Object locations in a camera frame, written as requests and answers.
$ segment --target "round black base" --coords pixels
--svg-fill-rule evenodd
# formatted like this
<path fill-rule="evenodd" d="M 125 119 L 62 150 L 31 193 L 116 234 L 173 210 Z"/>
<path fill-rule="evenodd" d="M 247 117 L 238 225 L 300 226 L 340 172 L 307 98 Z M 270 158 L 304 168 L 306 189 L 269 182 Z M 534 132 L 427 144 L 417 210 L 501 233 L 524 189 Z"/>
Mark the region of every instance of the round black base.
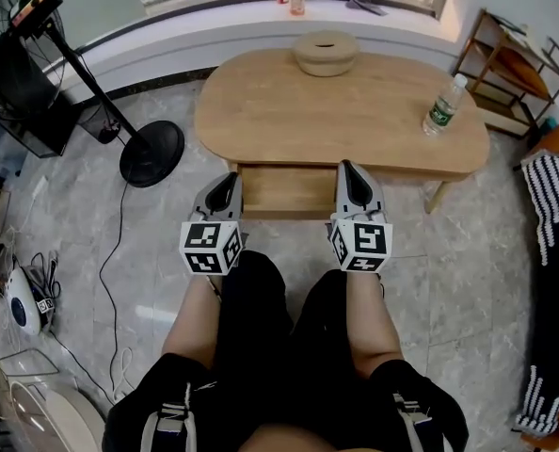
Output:
<path fill-rule="evenodd" d="M 175 169 L 184 153 L 182 130 L 170 121 L 155 121 L 137 131 L 151 148 L 131 137 L 120 155 L 120 174 L 133 187 L 160 183 Z"/>

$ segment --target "oval tabletop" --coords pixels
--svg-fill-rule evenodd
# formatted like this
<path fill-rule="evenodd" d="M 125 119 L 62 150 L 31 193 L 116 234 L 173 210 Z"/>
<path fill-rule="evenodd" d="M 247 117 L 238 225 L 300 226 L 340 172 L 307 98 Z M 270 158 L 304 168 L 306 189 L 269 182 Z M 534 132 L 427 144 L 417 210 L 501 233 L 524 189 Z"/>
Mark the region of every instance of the oval tabletop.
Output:
<path fill-rule="evenodd" d="M 196 132 L 211 152 L 243 164 L 363 166 L 467 175 L 488 157 L 481 114 L 465 93 L 438 137 L 423 118 L 451 75 L 401 58 L 360 54 L 336 77 L 303 73 L 289 50 L 237 56 L 206 81 Z"/>

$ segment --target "gray tile floor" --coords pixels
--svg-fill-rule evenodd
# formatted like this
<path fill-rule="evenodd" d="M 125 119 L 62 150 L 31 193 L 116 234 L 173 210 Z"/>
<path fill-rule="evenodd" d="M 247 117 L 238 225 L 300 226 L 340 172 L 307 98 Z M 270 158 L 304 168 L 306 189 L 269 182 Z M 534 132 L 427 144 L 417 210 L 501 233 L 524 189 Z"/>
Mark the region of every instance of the gray tile floor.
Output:
<path fill-rule="evenodd" d="M 168 119 L 186 134 L 184 158 L 164 182 L 127 189 L 122 241 L 103 273 L 119 310 L 120 347 L 133 351 L 126 373 L 133 384 L 158 357 L 189 280 L 177 252 L 180 223 L 197 192 L 227 170 L 195 137 L 201 87 L 195 82 L 120 101 L 135 125 Z M 461 404 L 471 430 L 469 450 L 512 452 L 522 449 L 508 430 L 522 380 L 535 221 L 521 175 L 511 171 L 521 145 L 494 133 L 490 140 L 486 167 L 455 185 L 431 216 L 423 200 L 436 184 L 383 181 L 396 256 L 383 281 L 407 359 Z M 120 151 L 118 141 L 103 146 L 77 129 L 63 157 L 29 157 L 14 185 L 8 220 L 17 228 L 26 221 L 16 242 L 21 263 L 37 251 L 58 251 L 58 337 L 108 393 L 113 314 L 98 270 L 118 237 Z M 43 175 L 49 184 L 31 205 Z M 247 221 L 245 227 L 248 247 L 279 267 L 289 311 L 297 317 L 314 282 L 335 267 L 323 224 Z M 109 408 L 53 339 L 23 336 L 18 344 L 15 330 L 2 328 L 6 319 L 0 301 L 0 356 L 18 345 L 38 347 L 66 375 L 75 375 L 104 411 Z M 114 372 L 118 380 L 120 360 Z M 121 390 L 130 389 L 123 384 Z"/>

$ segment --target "green bottle label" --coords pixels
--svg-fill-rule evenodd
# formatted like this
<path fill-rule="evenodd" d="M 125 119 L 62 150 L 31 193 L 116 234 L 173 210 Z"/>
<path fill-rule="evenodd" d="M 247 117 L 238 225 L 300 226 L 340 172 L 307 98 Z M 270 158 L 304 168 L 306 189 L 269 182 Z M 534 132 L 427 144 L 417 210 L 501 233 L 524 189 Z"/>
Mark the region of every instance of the green bottle label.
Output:
<path fill-rule="evenodd" d="M 432 122 L 440 127 L 447 125 L 452 117 L 453 114 L 447 114 L 444 110 L 441 110 L 437 103 L 435 103 L 434 107 L 430 109 L 430 119 L 432 119 Z"/>

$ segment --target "black stand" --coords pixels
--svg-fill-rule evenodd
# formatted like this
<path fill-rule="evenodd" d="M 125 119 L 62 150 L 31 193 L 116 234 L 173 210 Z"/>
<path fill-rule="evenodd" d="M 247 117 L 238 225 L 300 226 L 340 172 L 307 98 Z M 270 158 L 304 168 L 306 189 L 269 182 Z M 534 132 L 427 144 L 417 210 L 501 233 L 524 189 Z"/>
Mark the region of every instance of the black stand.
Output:
<path fill-rule="evenodd" d="M 79 61 L 76 53 L 59 34 L 54 23 L 45 23 L 45 32 L 62 55 L 76 70 L 89 89 L 102 101 L 131 138 L 120 155 L 120 174 L 134 187 L 149 187 L 160 183 L 175 169 L 184 153 L 184 133 L 170 121 L 150 122 L 137 131 Z"/>

